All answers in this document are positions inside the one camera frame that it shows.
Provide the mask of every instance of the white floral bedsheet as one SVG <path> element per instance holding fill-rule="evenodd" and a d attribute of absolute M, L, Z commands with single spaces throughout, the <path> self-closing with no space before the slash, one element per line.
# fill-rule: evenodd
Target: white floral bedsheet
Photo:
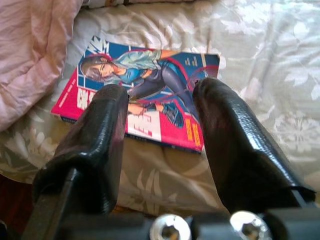
<path fill-rule="evenodd" d="M 83 10 L 54 91 L 0 133 L 0 173 L 31 183 L 51 159 L 70 124 L 50 110 L 97 35 L 143 47 L 219 53 L 219 78 L 250 105 L 297 172 L 319 191 L 319 23 L 317 0 L 198 0 Z M 124 144 L 118 204 L 151 214 L 222 207 L 205 156 L 133 139 Z"/>

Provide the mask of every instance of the comic book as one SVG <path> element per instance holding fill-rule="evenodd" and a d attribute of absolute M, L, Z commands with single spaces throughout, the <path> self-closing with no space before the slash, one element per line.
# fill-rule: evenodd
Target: comic book
<path fill-rule="evenodd" d="M 218 67 L 215 54 L 134 47 L 94 36 L 51 112 L 74 123 L 100 88 L 118 84 L 129 95 L 127 137 L 201 152 L 192 91 L 197 81 L 216 77 Z"/>

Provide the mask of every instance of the metal screw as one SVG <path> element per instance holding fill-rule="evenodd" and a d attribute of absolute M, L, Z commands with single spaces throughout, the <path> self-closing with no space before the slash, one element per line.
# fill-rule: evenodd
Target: metal screw
<path fill-rule="evenodd" d="M 191 240 L 191 231 L 182 217 L 164 214 L 154 220 L 150 240 Z"/>
<path fill-rule="evenodd" d="M 268 225 L 252 212 L 237 211 L 230 223 L 243 240 L 272 240 Z"/>

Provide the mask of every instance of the book cover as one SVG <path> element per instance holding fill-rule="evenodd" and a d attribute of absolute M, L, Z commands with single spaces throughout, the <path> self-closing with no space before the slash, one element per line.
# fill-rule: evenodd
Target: book cover
<path fill-rule="evenodd" d="M 156 50 L 94 36 L 51 112 L 75 122 L 105 85 L 129 95 L 126 136 L 201 152 L 204 141 L 192 100 L 195 83 L 216 77 L 219 56 Z"/>

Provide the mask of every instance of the cartoon woman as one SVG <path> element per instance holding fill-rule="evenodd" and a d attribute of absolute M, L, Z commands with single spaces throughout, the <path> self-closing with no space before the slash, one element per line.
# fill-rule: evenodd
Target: cartoon woman
<path fill-rule="evenodd" d="M 192 95 L 187 90 L 187 80 L 181 69 L 168 58 L 177 54 L 170 50 L 133 50 L 111 59 L 108 55 L 90 55 L 83 59 L 80 69 L 86 78 L 106 84 L 140 82 L 128 90 L 131 101 L 142 100 L 158 94 L 168 87 L 183 102 L 189 113 L 198 121 L 198 113 Z M 174 102 L 130 103 L 128 111 L 142 114 L 146 111 L 159 111 L 171 123 L 182 128 L 184 120 Z"/>

